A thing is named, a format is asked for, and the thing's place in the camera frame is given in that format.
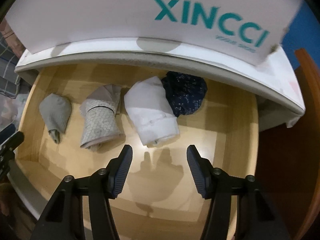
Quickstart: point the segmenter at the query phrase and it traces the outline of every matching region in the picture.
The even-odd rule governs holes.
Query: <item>navy floral fabric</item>
[[[169,71],[161,82],[176,117],[198,110],[207,92],[203,78],[179,72]]]

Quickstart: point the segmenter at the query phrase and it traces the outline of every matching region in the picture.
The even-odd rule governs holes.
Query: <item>teal logo text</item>
[[[243,23],[243,18],[241,15],[236,13],[225,13],[219,17],[219,19],[216,20],[216,16],[218,14],[220,7],[211,7],[209,10],[209,13],[207,13],[202,5],[202,3],[195,2],[193,4],[193,11],[191,18],[189,18],[190,8],[191,8],[191,1],[184,0],[182,5],[182,12],[181,17],[177,18],[171,11],[171,8],[175,6],[180,0],[171,0],[168,4],[166,4],[163,0],[154,0],[161,8],[161,12],[156,16],[155,20],[160,21],[164,17],[168,17],[170,21],[172,22],[178,22],[187,24],[189,23],[191,25],[197,25],[199,19],[201,19],[207,29],[212,29],[214,24],[216,23],[218,25],[219,30],[227,36],[235,36],[238,35],[240,39],[248,44],[254,45],[254,47],[259,48],[267,36],[269,35],[269,31],[263,30],[260,25],[254,22],[245,22]],[[227,20],[233,20],[239,22],[240,26],[238,30],[229,30],[225,27],[225,22]],[[245,32],[247,29],[252,28],[258,32],[260,32],[260,36],[258,39],[253,40],[250,37],[247,37]],[[224,38],[222,36],[216,37],[216,39],[223,40]],[[235,45],[236,41],[232,41],[230,39],[225,38],[224,41],[229,42],[230,44]],[[244,49],[247,49],[243,44],[238,44],[239,47],[242,47]]]

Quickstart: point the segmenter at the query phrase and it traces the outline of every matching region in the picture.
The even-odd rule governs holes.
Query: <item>drawer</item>
[[[126,114],[123,97],[137,81],[166,71],[149,67],[83,63],[44,68],[34,83],[19,130],[25,141],[16,162],[36,190],[47,200],[64,176],[89,176],[119,155],[124,144],[133,160],[122,193],[110,200],[121,239],[199,239],[210,200],[196,191],[186,150],[196,145],[200,155],[229,175],[254,174],[258,147],[258,113],[255,95],[206,79],[208,91],[201,108],[177,119],[180,136],[156,147],[143,146]],[[104,143],[97,152],[80,148],[84,118],[79,106],[96,88],[121,85],[117,124],[125,136]],[[39,112],[50,93],[67,97],[72,114],[61,143],[55,144]],[[87,199],[84,225],[90,228]],[[232,199],[230,239],[236,226],[236,198]]]

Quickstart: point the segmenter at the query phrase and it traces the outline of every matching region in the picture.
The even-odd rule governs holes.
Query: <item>blue wall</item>
[[[305,48],[320,68],[320,23],[306,2],[303,2],[297,16],[285,35],[282,46],[293,69],[299,67],[294,55],[296,49]]]

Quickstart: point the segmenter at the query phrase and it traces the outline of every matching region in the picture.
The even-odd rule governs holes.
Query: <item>metal screw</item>
[[[256,178],[255,178],[254,176],[252,176],[252,175],[248,175],[248,176],[246,177],[246,179],[247,179],[248,181],[250,181],[250,182],[254,182],[254,181],[256,180]]]
[[[73,177],[72,177],[71,175],[67,175],[67,176],[64,177],[63,180],[64,180],[65,182],[70,182],[70,181],[72,181],[72,179],[73,179]]]
[[[98,174],[100,174],[100,175],[104,175],[106,173],[107,173],[106,168],[102,168],[102,169],[98,170]]]
[[[222,170],[219,169],[219,168],[214,168],[214,169],[213,169],[213,173],[216,174],[216,175],[220,175],[221,172],[222,172]]]

